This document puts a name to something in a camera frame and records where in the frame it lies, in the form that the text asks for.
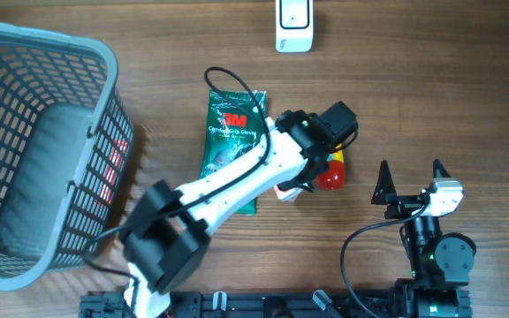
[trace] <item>red bottle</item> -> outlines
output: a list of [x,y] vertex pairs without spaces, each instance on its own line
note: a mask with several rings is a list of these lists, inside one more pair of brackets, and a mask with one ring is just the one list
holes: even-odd
[[330,155],[329,169],[317,176],[317,184],[325,190],[337,190],[345,184],[345,160],[343,150]]

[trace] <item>robotic arm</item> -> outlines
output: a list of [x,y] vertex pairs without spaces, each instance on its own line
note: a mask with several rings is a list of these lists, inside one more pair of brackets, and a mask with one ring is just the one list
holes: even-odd
[[[338,144],[358,129],[356,115],[337,102],[322,115],[287,111],[276,122],[266,119],[270,151],[256,173],[207,201],[177,215],[185,229],[178,233],[166,218],[133,227],[119,235],[124,257],[139,284],[125,291],[138,318],[157,317],[170,305],[169,292],[199,266],[217,228],[237,209],[278,185],[282,191],[312,189],[311,181],[328,169],[327,159]],[[127,220],[154,218],[184,207],[232,182],[253,167],[266,151],[266,140],[218,172],[172,191],[164,181],[147,190]]]

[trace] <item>gray plastic basket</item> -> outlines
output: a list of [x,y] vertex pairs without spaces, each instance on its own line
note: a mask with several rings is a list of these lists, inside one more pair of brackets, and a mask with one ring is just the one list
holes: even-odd
[[0,290],[103,231],[133,144],[117,75],[99,41],[0,23]]

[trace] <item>wooden surface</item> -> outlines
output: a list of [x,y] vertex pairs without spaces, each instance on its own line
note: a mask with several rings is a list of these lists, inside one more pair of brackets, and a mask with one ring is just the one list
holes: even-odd
[[[387,159],[399,192],[412,194],[428,185],[440,158],[466,193],[442,229],[478,245],[469,285],[475,315],[509,316],[509,4],[321,2],[312,51],[293,55],[274,50],[273,3],[0,9],[0,21],[103,39],[116,52],[138,139],[113,223],[156,180],[198,178],[208,66],[267,90],[273,117],[338,100],[357,113],[345,188],[304,193],[295,204],[265,193],[255,217],[222,226],[182,290],[342,291],[343,240],[383,219],[383,208],[370,205],[379,163]],[[104,260],[125,266],[117,245]],[[410,277],[397,228],[358,238],[347,267],[359,288]],[[0,317],[74,317],[79,296],[124,282],[83,269],[48,274],[0,293]]]

